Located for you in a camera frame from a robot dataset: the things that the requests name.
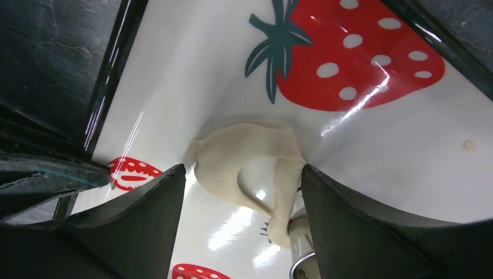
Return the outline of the metal ring cutter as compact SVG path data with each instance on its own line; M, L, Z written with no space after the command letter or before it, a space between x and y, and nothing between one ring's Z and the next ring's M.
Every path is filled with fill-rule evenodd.
M292 216L288 223L288 236L292 257L292 266L289 271L290 278L321 279L300 187L297 190Z

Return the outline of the strawberry print enamel tray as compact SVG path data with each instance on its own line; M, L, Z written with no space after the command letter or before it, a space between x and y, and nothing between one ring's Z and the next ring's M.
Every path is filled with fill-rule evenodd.
M270 217L209 193L191 141L253 123L295 135L306 165L383 204L492 220L492 71L426 1L149 1L92 159L110 183L72 214L185 167L166 278L290 278ZM276 158L238 175L272 210Z

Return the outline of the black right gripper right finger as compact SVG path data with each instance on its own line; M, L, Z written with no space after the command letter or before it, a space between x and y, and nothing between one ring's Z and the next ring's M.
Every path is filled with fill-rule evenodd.
M492 277L492 220L459 224L408 213L309 164L301 191L323 278Z

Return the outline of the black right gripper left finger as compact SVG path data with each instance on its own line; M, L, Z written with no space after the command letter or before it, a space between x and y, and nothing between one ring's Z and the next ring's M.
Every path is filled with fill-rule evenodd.
M2 278L166 278L184 199L177 164L62 221L1 226Z

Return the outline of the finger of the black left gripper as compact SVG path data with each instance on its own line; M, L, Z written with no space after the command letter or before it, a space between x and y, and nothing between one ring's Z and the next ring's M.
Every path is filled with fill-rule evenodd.
M91 161L1 152L1 221L109 183L110 168Z

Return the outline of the dough scrap strip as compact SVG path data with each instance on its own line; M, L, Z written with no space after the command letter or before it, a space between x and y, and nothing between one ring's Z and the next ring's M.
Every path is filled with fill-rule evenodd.
M195 162L195 178L204 189L225 201L268 215L269 239L281 248L290 248L288 222L306 165L292 132L238 123L191 141L187 152ZM259 158L277 159L272 210L247 195L238 182L241 169Z

